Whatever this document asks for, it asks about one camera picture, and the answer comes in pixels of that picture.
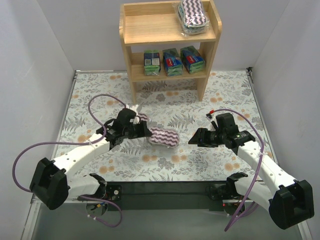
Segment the green blue sponge pack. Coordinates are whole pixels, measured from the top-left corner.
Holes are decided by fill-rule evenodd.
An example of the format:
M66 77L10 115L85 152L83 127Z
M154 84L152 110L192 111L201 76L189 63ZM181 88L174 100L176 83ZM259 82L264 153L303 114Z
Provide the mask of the green blue sponge pack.
M183 63L176 48L164 49L163 65L168 77L180 76L183 74Z
M193 45L181 48L180 58L189 74L195 74L205 69L206 62Z
M158 76L161 71L160 53L158 50L145 50L143 53L145 76Z

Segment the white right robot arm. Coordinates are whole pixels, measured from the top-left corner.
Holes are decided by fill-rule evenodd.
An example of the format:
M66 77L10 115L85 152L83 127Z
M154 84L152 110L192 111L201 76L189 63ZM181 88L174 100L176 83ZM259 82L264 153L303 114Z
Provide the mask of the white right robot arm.
M199 128L188 144L205 148L224 145L250 165L263 183L238 172L227 178L227 187L234 195L247 197L266 209L279 228L285 230L314 217L312 186L306 180L299 181L289 175L261 152L259 144L248 131L231 133Z

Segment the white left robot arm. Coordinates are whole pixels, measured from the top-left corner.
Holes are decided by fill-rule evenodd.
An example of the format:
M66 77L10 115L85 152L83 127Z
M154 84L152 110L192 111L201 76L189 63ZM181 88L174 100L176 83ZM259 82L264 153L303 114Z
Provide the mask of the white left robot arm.
M107 121L91 138L68 153L54 159L41 159L29 189L49 210L60 207L67 199L85 197L107 199L107 181L96 173L75 178L75 174L96 157L103 155L125 139L150 137L146 121L122 125L116 119Z

